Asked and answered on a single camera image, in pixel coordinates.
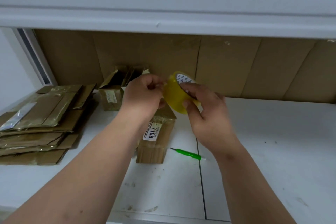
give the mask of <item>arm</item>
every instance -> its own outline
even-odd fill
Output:
[[[151,74],[130,82],[115,119],[3,224],[106,223],[162,83]]]
[[[183,104],[197,139],[218,162],[232,223],[295,224],[236,137],[224,96],[194,83],[182,83],[181,87],[197,98],[203,107],[200,113],[193,102]]]

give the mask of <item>white wall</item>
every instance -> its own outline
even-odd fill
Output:
[[[42,87],[12,29],[0,28],[0,114]]]

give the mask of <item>fingernail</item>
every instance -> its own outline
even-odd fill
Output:
[[[189,105],[188,100],[184,100],[183,103],[182,103],[182,105],[183,105],[183,107],[184,107],[185,109],[187,109],[187,107],[188,107],[188,105]]]

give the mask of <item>right hand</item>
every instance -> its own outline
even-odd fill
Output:
[[[200,143],[213,154],[231,153],[239,145],[229,118],[225,97],[196,83],[181,83],[183,90],[200,101],[203,111],[189,100],[183,103],[188,112],[191,128]]]

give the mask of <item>hand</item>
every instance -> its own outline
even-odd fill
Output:
[[[196,138],[214,155],[215,153],[230,153],[230,150],[240,143],[231,125],[225,97],[196,83],[185,82],[180,86],[200,101],[203,107],[200,113],[192,101],[187,100],[183,103]]]
[[[140,121],[141,133],[142,130],[145,133],[157,109],[165,105],[163,83],[164,80],[154,74],[143,74],[128,83],[120,114]]]

